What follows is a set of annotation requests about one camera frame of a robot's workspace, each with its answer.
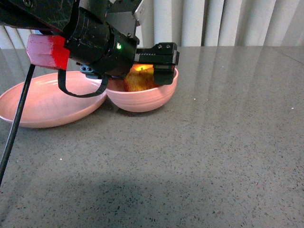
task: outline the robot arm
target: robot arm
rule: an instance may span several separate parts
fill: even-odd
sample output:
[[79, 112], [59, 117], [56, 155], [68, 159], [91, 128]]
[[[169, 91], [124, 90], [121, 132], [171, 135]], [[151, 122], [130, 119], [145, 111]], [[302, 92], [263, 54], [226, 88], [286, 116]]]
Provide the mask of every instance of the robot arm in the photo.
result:
[[137, 48], [142, 0], [0, 0], [0, 25], [60, 35], [69, 57], [90, 78], [124, 78], [134, 63], [153, 64], [154, 81], [171, 84], [179, 53], [175, 43]]

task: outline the green led light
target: green led light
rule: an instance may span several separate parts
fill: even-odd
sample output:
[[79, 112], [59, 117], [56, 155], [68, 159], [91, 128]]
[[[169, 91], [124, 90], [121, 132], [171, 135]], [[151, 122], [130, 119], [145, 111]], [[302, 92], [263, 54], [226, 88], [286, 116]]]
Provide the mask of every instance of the green led light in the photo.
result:
[[122, 45], [120, 43], [117, 43], [117, 49], [118, 50], [122, 49]]

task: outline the white vertical blind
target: white vertical blind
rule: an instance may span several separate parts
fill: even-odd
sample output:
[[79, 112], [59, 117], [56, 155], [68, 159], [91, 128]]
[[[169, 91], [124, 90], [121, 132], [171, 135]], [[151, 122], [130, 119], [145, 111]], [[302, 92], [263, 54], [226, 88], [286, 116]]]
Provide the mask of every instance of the white vertical blind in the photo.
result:
[[205, 0], [184, 0], [182, 17], [182, 46], [200, 46], [204, 21]]
[[3, 26], [0, 26], [0, 48], [1, 49], [14, 49], [14, 46], [10, 40], [10, 37], [7, 34], [7, 31]]
[[246, 12], [250, 16], [241, 45], [262, 46], [264, 44], [275, 3], [276, 0], [251, 1], [251, 10]]
[[9, 38], [10, 38], [14, 48], [15, 49], [24, 49], [24, 45], [22, 43], [21, 37], [20, 37], [17, 29], [11, 28], [8, 26], [6, 26], [5, 29], [9, 35]]
[[242, 0], [225, 1], [221, 30], [218, 38], [219, 46], [234, 46], [236, 44], [241, 6]]
[[205, 34], [205, 46], [217, 46], [219, 41], [219, 30], [222, 20], [222, 13], [224, 7], [224, 0], [210, 0], [206, 34]]
[[[140, 47], [304, 45], [304, 0], [145, 1]], [[33, 32], [0, 26], [0, 48], [25, 48]]]

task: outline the apple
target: apple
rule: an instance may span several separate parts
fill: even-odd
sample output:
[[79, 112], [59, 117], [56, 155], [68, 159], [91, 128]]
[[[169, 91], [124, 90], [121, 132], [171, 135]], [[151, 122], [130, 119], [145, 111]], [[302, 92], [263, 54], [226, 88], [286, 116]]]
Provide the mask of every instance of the apple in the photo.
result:
[[153, 82], [154, 69], [148, 68], [132, 68], [128, 75], [123, 80], [124, 89], [126, 92], [143, 91], [159, 87], [160, 85]]

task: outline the gray speckled countertop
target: gray speckled countertop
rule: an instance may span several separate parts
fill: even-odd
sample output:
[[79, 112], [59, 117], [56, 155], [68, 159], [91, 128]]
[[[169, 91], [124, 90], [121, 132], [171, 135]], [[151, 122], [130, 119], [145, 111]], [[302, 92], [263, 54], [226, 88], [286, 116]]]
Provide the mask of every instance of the gray speckled countertop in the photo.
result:
[[[0, 227], [303, 228], [304, 48], [179, 51], [175, 94], [155, 111], [107, 99], [75, 123], [20, 128]], [[28, 66], [0, 50], [0, 94]]]

